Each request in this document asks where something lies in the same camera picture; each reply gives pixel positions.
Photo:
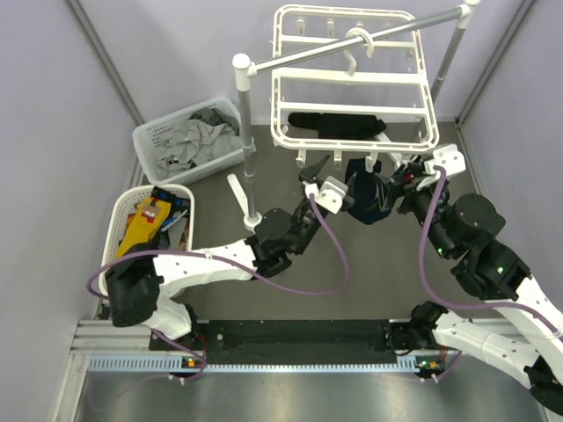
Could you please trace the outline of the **navy santa sock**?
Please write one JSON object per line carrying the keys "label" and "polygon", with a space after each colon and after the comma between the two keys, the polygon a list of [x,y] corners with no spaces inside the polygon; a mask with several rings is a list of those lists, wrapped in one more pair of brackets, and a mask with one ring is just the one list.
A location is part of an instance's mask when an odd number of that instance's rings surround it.
{"label": "navy santa sock", "polygon": [[364,158],[353,158],[347,162],[345,183],[347,184],[354,175],[356,176],[354,183],[355,203],[347,212],[365,225],[381,221],[391,214],[390,209],[382,209],[381,203],[384,200],[381,200],[378,194],[381,170],[382,162],[379,160],[376,161],[372,172],[365,170]]}

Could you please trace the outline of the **white clip sock hanger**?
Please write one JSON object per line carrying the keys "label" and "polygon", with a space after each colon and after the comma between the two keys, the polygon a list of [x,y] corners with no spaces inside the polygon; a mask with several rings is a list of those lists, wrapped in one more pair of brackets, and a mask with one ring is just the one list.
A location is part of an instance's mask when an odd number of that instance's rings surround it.
{"label": "white clip sock hanger", "polygon": [[[412,14],[399,10],[359,9],[287,4],[274,14],[273,56],[295,55],[350,36],[367,35],[404,25]],[[425,153],[440,140],[427,76],[420,31],[387,35],[271,73],[271,134],[274,144],[296,151],[303,168],[308,153],[334,155],[340,167],[346,152],[361,153],[374,162],[382,153],[402,157]],[[300,135],[290,117],[339,114],[346,118],[376,117],[386,124],[415,125],[413,135],[392,140],[386,134],[331,137],[319,130]]]}

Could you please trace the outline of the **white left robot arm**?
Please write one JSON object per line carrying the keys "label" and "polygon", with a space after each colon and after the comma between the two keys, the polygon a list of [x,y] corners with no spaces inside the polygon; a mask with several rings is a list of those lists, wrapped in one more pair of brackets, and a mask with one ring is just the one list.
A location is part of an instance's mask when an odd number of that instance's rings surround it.
{"label": "white left robot arm", "polygon": [[303,199],[293,213],[274,208],[252,235],[232,244],[196,251],[166,251],[157,242],[181,206],[179,197],[161,188],[139,207],[105,274],[110,317],[119,328],[145,325],[180,348],[199,340],[191,308],[175,302],[189,287],[219,281],[270,280],[305,252],[325,218],[354,205],[356,176],[346,181],[319,177],[326,160],[302,169]]}

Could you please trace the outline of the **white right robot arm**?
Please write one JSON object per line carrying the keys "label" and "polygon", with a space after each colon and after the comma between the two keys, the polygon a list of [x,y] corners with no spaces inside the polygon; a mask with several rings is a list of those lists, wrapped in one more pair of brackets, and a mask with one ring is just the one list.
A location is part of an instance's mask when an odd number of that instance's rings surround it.
{"label": "white right robot arm", "polygon": [[481,301],[478,310],[503,315],[523,336],[511,340],[463,318],[455,305],[429,291],[410,320],[387,336],[393,351],[454,349],[466,353],[518,381],[546,409],[562,412],[562,312],[547,297],[531,269],[497,240],[506,221],[486,197],[470,193],[449,202],[447,171],[435,170],[431,186],[426,172],[410,164],[387,178],[374,173],[375,206],[388,213],[398,203],[401,214],[413,214],[422,227],[417,264],[423,287],[429,289],[427,245],[445,259],[454,259],[451,273],[461,288]]}

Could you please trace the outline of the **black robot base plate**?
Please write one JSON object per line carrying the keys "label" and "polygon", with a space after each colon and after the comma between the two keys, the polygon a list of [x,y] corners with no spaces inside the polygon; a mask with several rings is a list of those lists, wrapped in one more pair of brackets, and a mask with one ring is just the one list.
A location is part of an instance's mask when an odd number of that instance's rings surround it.
{"label": "black robot base plate", "polygon": [[415,348],[406,323],[387,320],[210,320],[177,340],[208,363],[390,363]]}

